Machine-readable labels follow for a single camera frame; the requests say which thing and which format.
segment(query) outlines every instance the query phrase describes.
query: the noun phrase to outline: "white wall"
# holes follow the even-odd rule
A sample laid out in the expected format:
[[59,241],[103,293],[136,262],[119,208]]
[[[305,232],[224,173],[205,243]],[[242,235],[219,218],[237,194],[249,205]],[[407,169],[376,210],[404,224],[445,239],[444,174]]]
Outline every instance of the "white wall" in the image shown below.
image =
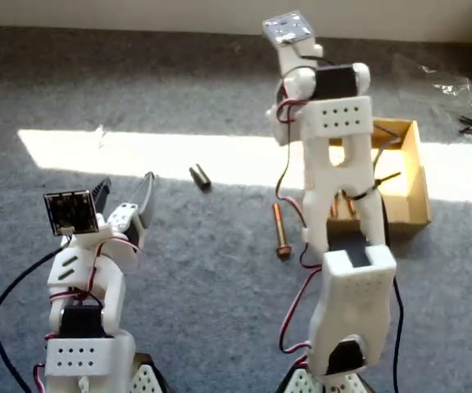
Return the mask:
[[0,0],[0,25],[260,34],[295,9],[325,37],[472,42],[472,0]]

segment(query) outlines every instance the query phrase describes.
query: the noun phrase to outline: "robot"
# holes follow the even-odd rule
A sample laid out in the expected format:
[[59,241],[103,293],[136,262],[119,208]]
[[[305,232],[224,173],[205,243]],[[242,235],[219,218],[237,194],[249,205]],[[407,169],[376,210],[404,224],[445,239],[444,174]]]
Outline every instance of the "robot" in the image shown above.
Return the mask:
[[[298,11],[263,22],[279,56],[281,81],[266,112],[280,146],[301,141],[306,193],[303,240],[320,257],[322,291],[309,327],[305,362],[297,362],[278,392],[364,393],[357,375],[379,362],[390,322],[396,261],[385,243],[383,201],[370,156],[373,115],[365,64],[325,65],[323,48]],[[329,140],[340,138],[345,160],[333,166]],[[327,217],[334,196],[352,196],[368,246],[366,261],[329,251]]]
[[137,192],[142,204],[122,203],[107,220],[105,179],[91,192],[45,194],[52,230],[64,237],[48,277],[52,333],[44,365],[47,393],[166,393],[165,379],[120,328],[124,271],[135,267],[152,219],[155,176]]

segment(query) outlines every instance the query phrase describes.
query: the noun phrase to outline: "plastic bag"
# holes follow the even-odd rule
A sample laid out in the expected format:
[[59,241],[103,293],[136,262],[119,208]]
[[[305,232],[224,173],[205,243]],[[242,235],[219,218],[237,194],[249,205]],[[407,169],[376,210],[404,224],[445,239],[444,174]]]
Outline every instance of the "plastic bag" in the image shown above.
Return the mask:
[[393,57],[392,73],[402,99],[424,102],[444,109],[472,106],[472,87],[465,76],[433,70],[401,54]]

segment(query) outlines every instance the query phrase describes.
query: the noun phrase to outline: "bolt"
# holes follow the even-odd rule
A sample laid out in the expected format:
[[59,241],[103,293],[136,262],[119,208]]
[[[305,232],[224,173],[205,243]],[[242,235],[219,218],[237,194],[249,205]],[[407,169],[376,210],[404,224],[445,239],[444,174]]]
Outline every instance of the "bolt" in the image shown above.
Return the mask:
[[349,209],[349,214],[351,217],[354,217],[356,215],[356,209],[354,207],[354,201],[352,199],[347,198],[347,194],[345,191],[342,190],[342,197],[347,201],[347,208]]
[[292,247],[287,244],[287,238],[285,237],[282,210],[279,208],[279,204],[277,203],[272,205],[272,210],[275,214],[276,234],[278,235],[278,247],[276,247],[276,255],[281,260],[286,260],[289,256],[291,256]]
[[333,219],[338,217],[338,194],[334,196],[334,202],[331,206],[330,214]]

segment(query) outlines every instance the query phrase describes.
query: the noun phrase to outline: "black zip tie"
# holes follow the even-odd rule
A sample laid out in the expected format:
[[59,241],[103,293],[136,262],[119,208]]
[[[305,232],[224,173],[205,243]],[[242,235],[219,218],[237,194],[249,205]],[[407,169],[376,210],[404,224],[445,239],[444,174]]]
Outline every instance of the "black zip tie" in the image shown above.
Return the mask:
[[350,196],[349,199],[353,200],[353,201],[359,201],[360,199],[363,199],[365,197],[367,197],[369,194],[371,194],[375,189],[377,189],[379,187],[379,185],[383,182],[387,182],[388,180],[392,179],[392,178],[396,178],[397,176],[400,176],[402,174],[402,172],[396,172],[395,174],[390,174],[389,176],[386,176],[385,178],[377,178],[374,180],[374,184],[372,187],[369,187],[366,191],[364,191],[362,194],[360,195],[356,195],[356,196]]

